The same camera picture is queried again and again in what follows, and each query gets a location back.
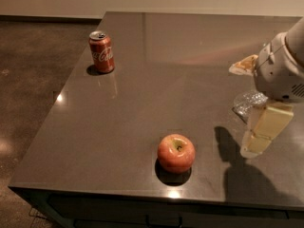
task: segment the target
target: gray tabletop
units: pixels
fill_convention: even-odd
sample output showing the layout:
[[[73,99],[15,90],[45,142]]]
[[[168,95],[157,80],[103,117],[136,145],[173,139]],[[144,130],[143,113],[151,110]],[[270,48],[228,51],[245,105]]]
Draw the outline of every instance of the gray tabletop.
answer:
[[[297,20],[107,13],[99,29],[112,39],[115,70],[98,75],[85,49],[9,186],[303,209],[303,105],[246,161],[245,124],[231,109],[254,82],[228,73]],[[191,173],[158,166],[170,133],[194,143]]]

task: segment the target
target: coca-cola can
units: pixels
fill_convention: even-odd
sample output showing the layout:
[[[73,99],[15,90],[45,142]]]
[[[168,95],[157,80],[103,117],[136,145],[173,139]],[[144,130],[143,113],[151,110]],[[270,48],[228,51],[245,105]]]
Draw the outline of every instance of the coca-cola can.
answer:
[[[90,33],[88,43],[97,70],[102,73],[113,71],[114,58],[110,37],[103,31],[96,30]]]

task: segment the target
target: brown tile floor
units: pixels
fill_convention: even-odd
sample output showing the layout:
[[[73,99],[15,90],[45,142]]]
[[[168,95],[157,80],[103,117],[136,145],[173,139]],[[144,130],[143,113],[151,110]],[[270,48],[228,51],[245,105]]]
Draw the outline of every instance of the brown tile floor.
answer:
[[[0,227],[57,227],[7,186],[96,27],[0,21]]]

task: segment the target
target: table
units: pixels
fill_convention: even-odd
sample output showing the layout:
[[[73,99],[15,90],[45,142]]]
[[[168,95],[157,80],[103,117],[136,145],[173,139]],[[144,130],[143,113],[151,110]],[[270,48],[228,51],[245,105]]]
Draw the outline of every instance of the table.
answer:
[[[86,47],[9,188],[66,228],[290,227],[304,210],[303,105],[246,161],[232,107],[255,86],[228,68],[298,19],[108,12],[98,29],[112,39],[115,70],[97,73]],[[157,162],[170,133],[197,149],[183,175]]]

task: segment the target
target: red apple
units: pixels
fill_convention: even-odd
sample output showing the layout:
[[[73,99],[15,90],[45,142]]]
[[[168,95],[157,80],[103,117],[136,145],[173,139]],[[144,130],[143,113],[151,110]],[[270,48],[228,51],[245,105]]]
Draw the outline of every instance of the red apple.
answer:
[[[196,156],[194,145],[180,134],[164,137],[158,148],[158,158],[163,169],[180,174],[190,169]]]

